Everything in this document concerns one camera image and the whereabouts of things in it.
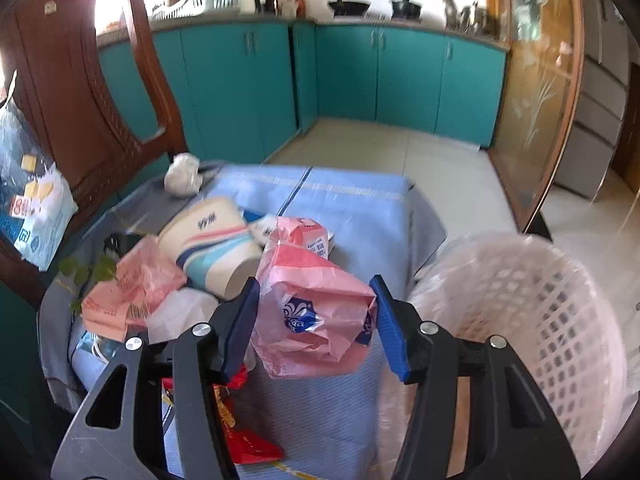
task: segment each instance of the paper cup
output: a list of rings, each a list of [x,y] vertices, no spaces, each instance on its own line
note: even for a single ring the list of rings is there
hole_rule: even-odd
[[[180,213],[160,233],[159,245],[196,286],[225,300],[255,276],[262,257],[236,204],[222,196]]]

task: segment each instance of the kitchen countertop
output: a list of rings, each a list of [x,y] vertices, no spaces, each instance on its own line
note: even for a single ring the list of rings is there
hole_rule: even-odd
[[[173,18],[170,20],[149,20],[151,32],[162,32],[172,30],[174,28],[193,27],[194,25],[205,25],[207,23],[228,24],[228,23],[317,23],[318,25],[382,25],[383,27],[410,28],[411,30],[423,30],[425,32],[434,32],[435,34],[443,34],[462,40],[472,41],[474,43],[484,44],[498,50],[508,52],[509,46],[491,36],[471,36],[451,30],[448,28],[435,27],[428,23],[414,22],[411,20],[370,20],[367,18],[345,17],[332,18],[328,20],[316,20],[310,18],[288,20],[281,16],[272,14],[252,14],[248,12],[238,12],[237,10],[217,10],[214,12],[205,12],[198,16],[188,16],[186,18]],[[126,27],[118,28],[104,32],[96,37],[98,48],[103,48],[113,43],[121,41],[129,41],[129,33]]]
[[[416,22],[413,20],[402,20],[397,18],[389,20],[370,20],[367,18],[359,18],[357,16],[354,16],[319,20],[317,23],[318,25],[380,25],[382,27],[410,28],[411,30],[434,32],[435,34],[442,34],[444,36],[460,38],[462,40],[472,41],[474,43],[485,44],[503,52],[508,52],[510,50],[509,45],[501,42],[500,40],[496,40],[493,36],[485,34],[473,36],[471,34],[465,34],[462,31],[452,30],[450,28],[441,28],[429,23]]]
[[[174,28],[193,27],[194,25],[206,25],[207,23],[217,23],[219,25],[229,23],[315,23],[310,19],[293,19],[288,20],[281,16],[273,14],[253,14],[249,12],[238,12],[237,10],[216,10],[213,12],[204,12],[197,16],[188,16],[186,18],[172,18],[170,20],[149,20],[151,32],[162,32],[172,30]],[[129,33],[127,28],[118,28],[98,34],[96,36],[98,48],[103,48],[113,43],[121,41],[129,41]]]

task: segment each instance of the blue tablecloth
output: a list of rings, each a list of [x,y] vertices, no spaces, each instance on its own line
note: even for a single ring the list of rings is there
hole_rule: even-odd
[[[408,180],[393,175],[276,166],[211,166],[195,199],[164,192],[162,179],[147,182],[107,212],[74,253],[82,262],[102,251],[113,232],[157,233],[191,203],[216,195],[255,212],[308,217],[334,232],[330,260],[363,282],[381,274],[396,298],[405,298],[412,278],[446,238],[427,200]],[[58,275],[40,309],[38,331],[45,377],[55,401],[75,411],[82,386],[89,389],[104,369],[77,350],[85,330],[69,304],[82,291]],[[258,364],[235,395],[236,418],[278,444],[294,470],[331,480],[375,478],[377,398],[385,357],[377,335],[358,372],[314,380],[271,380]],[[169,470],[182,473],[172,424],[165,434]],[[271,465],[240,466],[242,478],[289,479]]]

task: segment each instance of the pink plastic bag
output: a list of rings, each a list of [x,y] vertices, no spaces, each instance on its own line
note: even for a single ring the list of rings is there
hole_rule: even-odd
[[[89,332],[124,341],[128,326],[146,326],[146,318],[167,295],[187,282],[186,275],[147,236],[124,256],[116,278],[100,282],[82,301],[82,321]]]
[[[369,351],[375,295],[320,255],[326,240],[312,220],[278,218],[265,248],[252,343],[272,378],[348,374]]]

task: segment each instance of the white dish rack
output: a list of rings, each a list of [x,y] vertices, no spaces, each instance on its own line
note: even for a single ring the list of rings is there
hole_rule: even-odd
[[[153,15],[153,20],[169,20],[171,18],[184,18],[197,16],[211,10],[239,10],[239,0],[180,0],[171,7],[158,7]]]

